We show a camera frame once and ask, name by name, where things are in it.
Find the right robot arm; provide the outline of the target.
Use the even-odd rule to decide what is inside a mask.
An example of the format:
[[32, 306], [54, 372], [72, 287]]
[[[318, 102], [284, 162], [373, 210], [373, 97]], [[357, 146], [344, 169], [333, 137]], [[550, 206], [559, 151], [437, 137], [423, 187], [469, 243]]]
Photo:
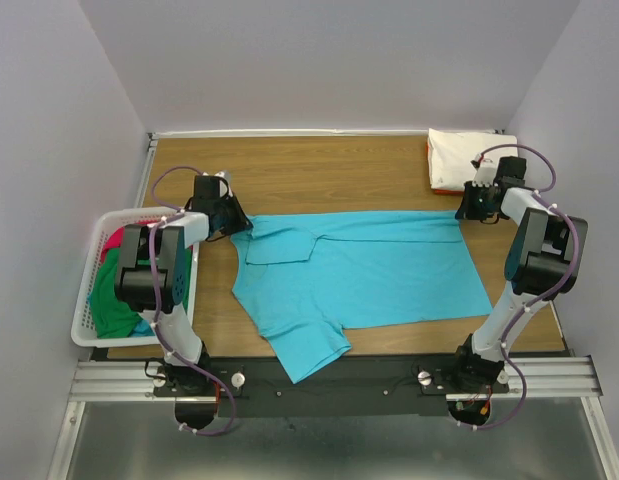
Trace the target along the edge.
[[541, 192], [525, 185], [526, 160], [507, 156], [494, 162], [484, 153], [465, 183], [459, 220], [510, 219], [517, 231], [505, 266], [505, 287], [493, 311], [458, 347], [449, 379], [458, 390], [474, 393], [494, 386], [507, 364], [511, 346], [530, 319], [577, 280], [588, 222], [568, 216]]

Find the folded white t shirt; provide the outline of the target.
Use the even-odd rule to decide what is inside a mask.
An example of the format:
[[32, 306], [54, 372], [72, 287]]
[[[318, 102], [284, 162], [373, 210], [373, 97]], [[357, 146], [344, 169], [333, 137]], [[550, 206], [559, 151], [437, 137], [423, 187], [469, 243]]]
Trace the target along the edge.
[[427, 140], [433, 147], [430, 187], [464, 190], [464, 183], [473, 179], [471, 162], [484, 150], [501, 145], [517, 144], [517, 138], [487, 132], [447, 132], [430, 128]]

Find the aluminium frame rail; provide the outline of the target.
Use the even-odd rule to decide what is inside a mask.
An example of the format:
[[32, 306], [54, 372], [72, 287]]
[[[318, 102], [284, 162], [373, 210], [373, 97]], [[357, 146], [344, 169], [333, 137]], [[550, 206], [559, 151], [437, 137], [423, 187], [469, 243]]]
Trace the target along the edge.
[[444, 416], [222, 418], [158, 397], [158, 361], [82, 362], [52, 479], [606, 479], [601, 388], [585, 357], [523, 356], [508, 392]]

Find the green t shirt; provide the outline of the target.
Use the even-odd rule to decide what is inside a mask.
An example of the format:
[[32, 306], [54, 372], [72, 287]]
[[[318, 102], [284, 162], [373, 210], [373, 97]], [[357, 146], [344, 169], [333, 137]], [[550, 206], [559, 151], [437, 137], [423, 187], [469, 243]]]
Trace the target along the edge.
[[128, 338], [134, 326], [143, 319], [115, 295], [114, 280], [119, 250], [120, 248], [117, 248], [108, 252], [105, 262], [101, 263], [98, 269], [89, 296], [92, 321], [98, 339]]

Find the cyan polo t shirt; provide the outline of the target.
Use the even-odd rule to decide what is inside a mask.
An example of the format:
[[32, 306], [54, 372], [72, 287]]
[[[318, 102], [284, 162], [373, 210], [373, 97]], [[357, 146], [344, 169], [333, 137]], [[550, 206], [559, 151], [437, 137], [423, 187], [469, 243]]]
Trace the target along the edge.
[[351, 329], [485, 316], [492, 305], [452, 211], [260, 215], [232, 235], [233, 294], [297, 384]]

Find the red t shirt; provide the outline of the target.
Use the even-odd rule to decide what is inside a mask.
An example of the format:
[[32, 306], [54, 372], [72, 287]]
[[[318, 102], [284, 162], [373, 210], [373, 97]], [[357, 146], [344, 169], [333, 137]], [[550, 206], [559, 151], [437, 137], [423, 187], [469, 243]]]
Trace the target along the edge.
[[101, 253], [100, 253], [100, 262], [104, 263], [107, 257], [107, 254], [110, 250], [112, 249], [117, 249], [121, 246], [122, 241], [123, 241], [123, 237], [124, 237], [124, 233], [125, 233], [125, 228], [124, 227], [120, 227], [118, 228], [114, 233], [112, 233], [108, 239], [105, 241]]

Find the white plastic laundry basket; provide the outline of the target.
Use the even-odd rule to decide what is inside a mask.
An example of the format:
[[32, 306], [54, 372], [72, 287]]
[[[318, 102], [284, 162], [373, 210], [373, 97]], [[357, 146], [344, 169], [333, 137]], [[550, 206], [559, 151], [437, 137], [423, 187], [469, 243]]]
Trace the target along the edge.
[[210, 234], [208, 216], [138, 209], [137, 221], [100, 232], [80, 287], [72, 339], [79, 346], [161, 345], [194, 362], [203, 351], [189, 305], [195, 289], [197, 244]]

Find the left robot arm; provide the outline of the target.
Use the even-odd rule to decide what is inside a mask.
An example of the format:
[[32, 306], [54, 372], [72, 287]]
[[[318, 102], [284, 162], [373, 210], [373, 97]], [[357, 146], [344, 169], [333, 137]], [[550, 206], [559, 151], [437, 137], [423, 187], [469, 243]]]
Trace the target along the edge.
[[190, 395], [209, 383], [224, 387], [206, 366], [208, 354], [194, 332], [183, 302], [190, 268], [186, 254], [253, 228], [234, 194], [229, 176], [197, 170], [193, 194], [184, 206], [147, 224], [124, 227], [114, 279], [116, 298], [131, 310], [149, 312], [148, 321], [163, 351], [164, 362], [176, 370], [176, 382]]

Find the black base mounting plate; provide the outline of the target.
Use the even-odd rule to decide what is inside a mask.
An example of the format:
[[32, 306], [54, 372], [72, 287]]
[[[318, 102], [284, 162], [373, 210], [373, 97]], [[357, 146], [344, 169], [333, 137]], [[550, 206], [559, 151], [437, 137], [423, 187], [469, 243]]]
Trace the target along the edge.
[[469, 354], [346, 355], [292, 383], [273, 357], [216, 357], [208, 379], [188, 367], [159, 361], [145, 374], [158, 397], [173, 397], [192, 413], [222, 418], [444, 416], [453, 396], [479, 408], [493, 393], [506, 393], [503, 362]]

